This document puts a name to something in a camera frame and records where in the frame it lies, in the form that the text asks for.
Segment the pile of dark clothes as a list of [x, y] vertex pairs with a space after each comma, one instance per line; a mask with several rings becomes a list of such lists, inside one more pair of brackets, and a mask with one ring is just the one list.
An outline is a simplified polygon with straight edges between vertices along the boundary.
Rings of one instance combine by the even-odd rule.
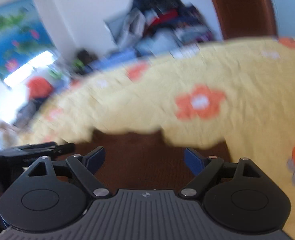
[[199, 10], [181, 0], [132, 0], [128, 11], [105, 20], [105, 26], [118, 52], [137, 56], [215, 40]]

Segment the lotus pond wall painting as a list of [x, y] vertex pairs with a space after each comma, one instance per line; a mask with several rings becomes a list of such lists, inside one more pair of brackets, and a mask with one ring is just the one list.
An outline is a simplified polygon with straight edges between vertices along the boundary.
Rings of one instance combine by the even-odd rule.
[[33, 0], [0, 5], [0, 79], [37, 55], [55, 50]]

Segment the brown knitted sweater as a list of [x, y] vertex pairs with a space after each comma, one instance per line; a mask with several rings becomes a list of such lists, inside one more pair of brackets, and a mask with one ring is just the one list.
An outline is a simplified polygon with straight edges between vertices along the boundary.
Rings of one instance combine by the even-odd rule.
[[166, 143], [161, 130], [149, 134], [108, 134], [92, 131], [89, 142], [75, 145], [77, 154], [105, 149], [105, 161], [95, 177], [110, 191], [174, 190], [178, 192], [194, 175], [184, 163], [184, 148]]

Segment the blue quilted blanket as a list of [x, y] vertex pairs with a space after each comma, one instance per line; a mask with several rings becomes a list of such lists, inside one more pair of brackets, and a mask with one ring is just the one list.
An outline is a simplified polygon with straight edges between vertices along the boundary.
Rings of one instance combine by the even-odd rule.
[[104, 70], [140, 57], [142, 57], [142, 54], [134, 48], [116, 50], [87, 64], [86, 73]]

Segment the brown wooden door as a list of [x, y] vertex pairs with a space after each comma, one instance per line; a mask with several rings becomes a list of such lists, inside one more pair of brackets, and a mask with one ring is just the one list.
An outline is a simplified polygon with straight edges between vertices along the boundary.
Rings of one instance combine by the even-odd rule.
[[271, 0], [212, 0], [225, 40], [276, 36]]

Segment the yellow floral bed quilt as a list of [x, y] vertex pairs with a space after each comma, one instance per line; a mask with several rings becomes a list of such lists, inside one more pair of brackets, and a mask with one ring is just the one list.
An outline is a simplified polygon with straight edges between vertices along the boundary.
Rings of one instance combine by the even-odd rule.
[[176, 146], [225, 139], [288, 195], [295, 239], [295, 38], [239, 38], [91, 74], [47, 101], [19, 143], [161, 129]]

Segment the black bag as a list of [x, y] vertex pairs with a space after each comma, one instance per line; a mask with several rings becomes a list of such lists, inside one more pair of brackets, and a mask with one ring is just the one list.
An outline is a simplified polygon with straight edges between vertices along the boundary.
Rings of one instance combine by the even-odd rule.
[[95, 54], [90, 54], [85, 49], [78, 51], [73, 62], [75, 73], [79, 75], [87, 75], [93, 72], [93, 68], [90, 64], [95, 62], [97, 59], [98, 57]]

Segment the orange red garment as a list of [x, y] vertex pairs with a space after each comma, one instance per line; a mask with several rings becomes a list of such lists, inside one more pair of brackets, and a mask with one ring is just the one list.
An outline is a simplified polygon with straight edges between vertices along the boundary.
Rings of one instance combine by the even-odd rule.
[[29, 100], [46, 98], [54, 91], [54, 87], [45, 78], [39, 76], [31, 78], [26, 86]]

